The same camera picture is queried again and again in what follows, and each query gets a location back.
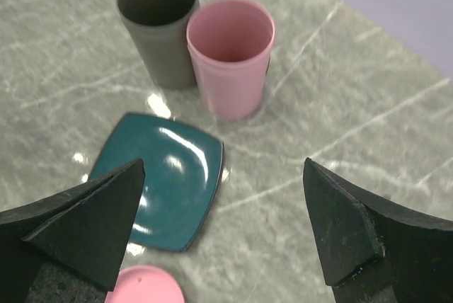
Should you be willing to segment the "pink cylindrical container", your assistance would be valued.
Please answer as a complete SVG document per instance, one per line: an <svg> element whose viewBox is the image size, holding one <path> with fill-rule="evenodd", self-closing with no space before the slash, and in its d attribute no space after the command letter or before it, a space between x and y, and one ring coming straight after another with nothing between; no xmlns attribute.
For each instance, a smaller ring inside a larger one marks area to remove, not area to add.
<svg viewBox="0 0 453 303"><path fill-rule="evenodd" d="M215 0L188 21L188 51L203 104L225 120L259 106L275 39L269 11L254 0Z"/></svg>

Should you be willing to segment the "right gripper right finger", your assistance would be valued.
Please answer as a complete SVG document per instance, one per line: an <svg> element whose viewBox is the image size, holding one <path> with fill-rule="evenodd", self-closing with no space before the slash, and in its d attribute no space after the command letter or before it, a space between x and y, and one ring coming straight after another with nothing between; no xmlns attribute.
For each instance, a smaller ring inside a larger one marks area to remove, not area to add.
<svg viewBox="0 0 453 303"><path fill-rule="evenodd" d="M312 159L304 195L336 302L451 302L452 222L360 188Z"/></svg>

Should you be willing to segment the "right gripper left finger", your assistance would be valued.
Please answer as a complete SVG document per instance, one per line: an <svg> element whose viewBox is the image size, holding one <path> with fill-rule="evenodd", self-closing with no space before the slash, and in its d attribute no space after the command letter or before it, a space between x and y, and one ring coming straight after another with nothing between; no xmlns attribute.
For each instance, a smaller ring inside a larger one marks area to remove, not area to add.
<svg viewBox="0 0 453 303"><path fill-rule="evenodd" d="M104 302L144 187L141 159L1 212L2 302Z"/></svg>

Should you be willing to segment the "grey cylindrical container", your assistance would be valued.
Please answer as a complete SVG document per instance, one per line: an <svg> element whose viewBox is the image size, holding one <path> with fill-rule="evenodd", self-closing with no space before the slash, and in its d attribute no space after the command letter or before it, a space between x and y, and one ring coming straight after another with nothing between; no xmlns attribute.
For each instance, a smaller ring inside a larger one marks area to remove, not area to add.
<svg viewBox="0 0 453 303"><path fill-rule="evenodd" d="M161 88L196 85L186 28L198 0L116 0L126 27L154 83Z"/></svg>

